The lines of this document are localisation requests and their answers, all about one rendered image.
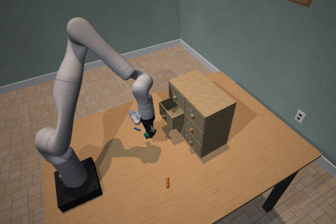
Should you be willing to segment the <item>wooden chest of drawers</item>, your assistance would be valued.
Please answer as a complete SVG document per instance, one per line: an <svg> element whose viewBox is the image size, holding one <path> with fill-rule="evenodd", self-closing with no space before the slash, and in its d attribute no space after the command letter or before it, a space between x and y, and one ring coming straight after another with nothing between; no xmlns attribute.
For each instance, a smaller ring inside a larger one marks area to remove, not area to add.
<svg viewBox="0 0 336 224"><path fill-rule="evenodd" d="M170 83L204 116L199 157L225 145L237 102L197 70L169 80L171 98Z"/></svg>

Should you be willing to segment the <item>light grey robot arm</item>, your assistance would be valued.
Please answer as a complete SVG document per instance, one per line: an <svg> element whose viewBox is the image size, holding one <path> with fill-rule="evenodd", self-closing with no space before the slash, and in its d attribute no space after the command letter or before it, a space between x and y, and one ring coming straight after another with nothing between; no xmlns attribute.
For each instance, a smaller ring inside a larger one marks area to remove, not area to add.
<svg viewBox="0 0 336 224"><path fill-rule="evenodd" d="M59 172L59 178L66 187L77 188L86 181L87 172L70 143L88 49L123 80L136 80L132 93L137 100L138 111L129 111L135 125L140 125L141 119L151 119L155 114L153 99L148 93L153 79L114 50L84 18L71 19L67 24L67 34L69 38L66 54L53 88L53 99L58 113L57 128L41 129L35 137L35 147Z"/></svg>

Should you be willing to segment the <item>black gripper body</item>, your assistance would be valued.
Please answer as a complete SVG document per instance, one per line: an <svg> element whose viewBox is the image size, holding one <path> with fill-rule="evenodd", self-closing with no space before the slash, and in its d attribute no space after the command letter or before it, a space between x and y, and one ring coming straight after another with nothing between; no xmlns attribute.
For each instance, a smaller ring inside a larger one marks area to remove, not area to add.
<svg viewBox="0 0 336 224"><path fill-rule="evenodd" d="M147 124L148 129L151 129L150 125L152 125L152 127L153 127L154 119L155 119L155 115L151 119L148 119L148 120L141 119L141 123Z"/></svg>

